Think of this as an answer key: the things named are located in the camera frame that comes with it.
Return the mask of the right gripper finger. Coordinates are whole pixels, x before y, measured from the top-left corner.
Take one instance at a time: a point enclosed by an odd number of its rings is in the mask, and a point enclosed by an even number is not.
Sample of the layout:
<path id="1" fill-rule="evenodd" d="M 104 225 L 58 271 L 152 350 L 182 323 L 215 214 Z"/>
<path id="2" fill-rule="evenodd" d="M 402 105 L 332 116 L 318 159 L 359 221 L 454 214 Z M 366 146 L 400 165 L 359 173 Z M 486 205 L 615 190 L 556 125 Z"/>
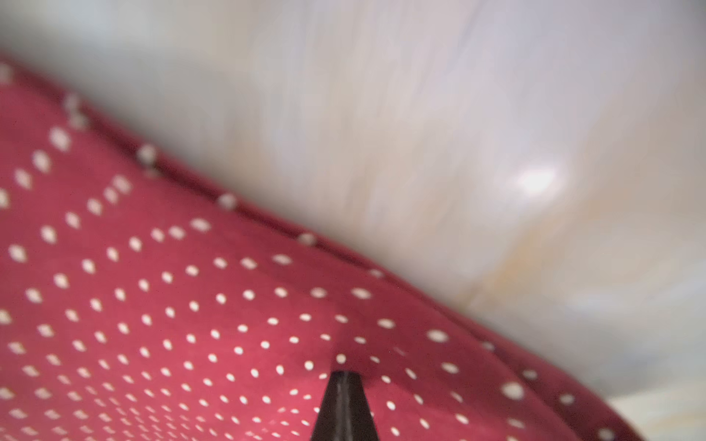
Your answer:
<path id="1" fill-rule="evenodd" d="M 310 440 L 380 440 L 360 374 L 352 371 L 331 374 Z"/>

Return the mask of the red polka dot skirt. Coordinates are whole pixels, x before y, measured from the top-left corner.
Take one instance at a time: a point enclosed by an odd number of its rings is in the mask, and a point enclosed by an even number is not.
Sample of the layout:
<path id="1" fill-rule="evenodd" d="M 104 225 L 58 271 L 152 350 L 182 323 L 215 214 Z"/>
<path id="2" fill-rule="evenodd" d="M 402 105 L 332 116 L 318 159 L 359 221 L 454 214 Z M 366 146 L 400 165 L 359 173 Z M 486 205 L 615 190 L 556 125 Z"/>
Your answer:
<path id="1" fill-rule="evenodd" d="M 561 369 L 1 61 L 1 437 L 635 440 Z"/>

